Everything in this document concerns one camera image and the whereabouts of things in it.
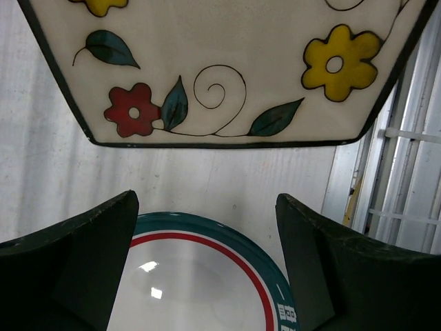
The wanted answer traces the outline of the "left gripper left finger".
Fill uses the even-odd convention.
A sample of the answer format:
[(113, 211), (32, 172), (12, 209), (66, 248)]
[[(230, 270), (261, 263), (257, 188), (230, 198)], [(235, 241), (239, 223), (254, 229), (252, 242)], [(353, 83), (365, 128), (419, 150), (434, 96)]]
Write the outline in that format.
[(139, 212), (133, 190), (1, 244), (2, 330), (106, 330)]

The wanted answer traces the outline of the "beige floral square plate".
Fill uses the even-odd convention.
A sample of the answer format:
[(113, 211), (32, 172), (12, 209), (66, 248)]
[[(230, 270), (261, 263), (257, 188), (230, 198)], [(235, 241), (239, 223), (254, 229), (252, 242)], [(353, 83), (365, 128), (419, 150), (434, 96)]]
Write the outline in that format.
[(373, 125), (436, 1), (20, 1), (88, 140), (347, 145)]

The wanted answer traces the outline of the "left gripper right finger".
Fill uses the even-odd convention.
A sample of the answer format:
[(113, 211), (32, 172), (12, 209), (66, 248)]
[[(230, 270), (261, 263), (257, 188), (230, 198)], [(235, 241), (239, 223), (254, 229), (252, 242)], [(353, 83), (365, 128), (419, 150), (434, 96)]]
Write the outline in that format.
[(301, 330), (439, 330), (440, 257), (367, 237), (288, 194), (278, 233)]

